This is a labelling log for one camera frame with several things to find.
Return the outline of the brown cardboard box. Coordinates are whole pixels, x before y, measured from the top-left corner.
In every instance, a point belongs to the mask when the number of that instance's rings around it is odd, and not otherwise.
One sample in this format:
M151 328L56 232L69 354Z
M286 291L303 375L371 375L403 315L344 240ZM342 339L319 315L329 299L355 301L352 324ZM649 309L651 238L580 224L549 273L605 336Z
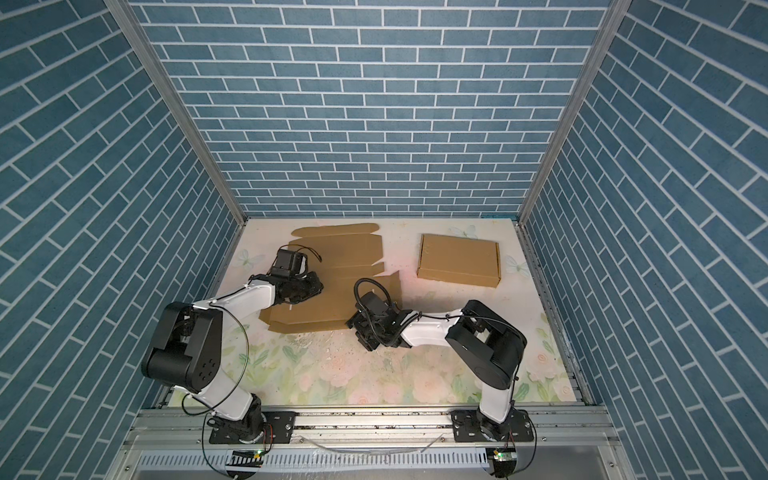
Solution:
M496 288L501 282L499 245L489 240L423 234L417 277Z

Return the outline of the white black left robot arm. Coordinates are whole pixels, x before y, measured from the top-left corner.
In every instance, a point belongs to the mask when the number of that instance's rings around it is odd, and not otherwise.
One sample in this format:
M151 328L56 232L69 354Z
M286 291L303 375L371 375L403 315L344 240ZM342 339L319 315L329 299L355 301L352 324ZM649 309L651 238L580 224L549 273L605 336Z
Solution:
M321 255L303 245L284 245L265 274L249 277L239 289L194 303L172 302L161 312L141 363L142 374L180 387L207 407L212 427L234 443L254 443L265 436L261 400L240 387L222 366L226 327L247 330L243 319L276 305L295 305L322 292L307 255Z

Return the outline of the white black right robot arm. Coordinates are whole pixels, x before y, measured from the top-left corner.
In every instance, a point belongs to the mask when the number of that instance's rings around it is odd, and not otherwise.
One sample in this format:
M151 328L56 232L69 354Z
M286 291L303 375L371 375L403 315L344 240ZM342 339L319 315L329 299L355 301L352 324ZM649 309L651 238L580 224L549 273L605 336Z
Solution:
M447 313L399 308L388 290L372 278L353 286L356 313L346 322L368 351L379 347L451 348L481 382L477 418L491 440L512 436L513 394L527 339L479 300Z

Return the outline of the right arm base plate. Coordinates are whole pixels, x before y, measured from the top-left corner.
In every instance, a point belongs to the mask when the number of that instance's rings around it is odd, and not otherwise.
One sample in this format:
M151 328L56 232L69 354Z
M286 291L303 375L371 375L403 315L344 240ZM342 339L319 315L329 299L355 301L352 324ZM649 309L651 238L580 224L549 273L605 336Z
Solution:
M531 442L535 438L533 423L526 410L512 409L501 423L484 416L479 409L450 412L454 441L469 442Z

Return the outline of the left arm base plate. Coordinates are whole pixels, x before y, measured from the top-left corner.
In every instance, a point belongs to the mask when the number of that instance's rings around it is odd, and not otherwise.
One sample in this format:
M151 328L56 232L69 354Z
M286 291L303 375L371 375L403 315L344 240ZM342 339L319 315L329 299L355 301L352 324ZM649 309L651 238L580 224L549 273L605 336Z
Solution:
M211 444L288 444L295 425L296 414L292 411L263 412L260 409L249 411L239 421L212 417L207 426L212 433Z

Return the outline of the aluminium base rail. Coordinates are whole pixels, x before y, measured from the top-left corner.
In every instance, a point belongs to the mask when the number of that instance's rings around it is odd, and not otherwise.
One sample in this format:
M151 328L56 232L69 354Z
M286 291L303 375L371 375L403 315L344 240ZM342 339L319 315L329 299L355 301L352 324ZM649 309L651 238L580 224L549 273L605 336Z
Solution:
M433 446L491 445L508 447L584 446L613 447L619 436L603 407L581 404L530 404L526 410L534 425L531 442L454 441L450 412L478 409L469 405L265 407L263 412L296 414L291 440L275 447L333 449L419 449Z

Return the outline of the aluminium corner post left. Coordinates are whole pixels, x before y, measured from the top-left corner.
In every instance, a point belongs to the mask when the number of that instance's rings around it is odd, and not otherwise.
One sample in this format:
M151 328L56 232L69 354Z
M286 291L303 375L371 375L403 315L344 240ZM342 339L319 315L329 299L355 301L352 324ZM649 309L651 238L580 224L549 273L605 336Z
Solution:
M161 99L176 120L179 129L189 142L199 162L212 180L235 222L239 226L244 226L247 222L246 213L228 185L129 2L105 0L104 3L146 70Z

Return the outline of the aluminium corner post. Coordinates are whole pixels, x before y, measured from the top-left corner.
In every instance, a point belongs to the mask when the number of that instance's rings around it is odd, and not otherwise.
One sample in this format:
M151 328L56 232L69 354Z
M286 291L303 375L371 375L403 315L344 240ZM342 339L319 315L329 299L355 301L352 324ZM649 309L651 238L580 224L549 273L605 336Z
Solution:
M246 213L228 185L129 2L105 0L104 3L146 70L161 99L176 120L179 129L189 142L199 162L212 180L235 222L239 226L244 226L247 222Z
M552 173L558 156L570 133L576 117L586 99L587 94L597 76L608 49L613 42L618 28L631 5L630 0L612 1L600 24L594 43L585 58L584 64L577 78L573 91L562 111L558 126L551 137L548 148L542 156L541 163L533 177L531 187L522 203L518 223L523 226L530 220L535 204L539 199L545 183Z

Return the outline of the aluminium corner post right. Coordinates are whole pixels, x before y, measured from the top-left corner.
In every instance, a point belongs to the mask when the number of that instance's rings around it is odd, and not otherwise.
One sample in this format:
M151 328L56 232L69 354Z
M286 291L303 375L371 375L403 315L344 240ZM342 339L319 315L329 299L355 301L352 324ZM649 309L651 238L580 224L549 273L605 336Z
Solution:
M608 49L613 42L618 28L631 5L630 0L612 1L600 24L594 43L585 58L584 64L577 78L573 91L562 111L558 126L551 137L548 148L542 156L541 163L533 177L531 187L522 203L518 223L523 226L530 220L535 204L539 199L545 183L552 173L558 156L570 133L576 117L586 99L587 94L597 76Z

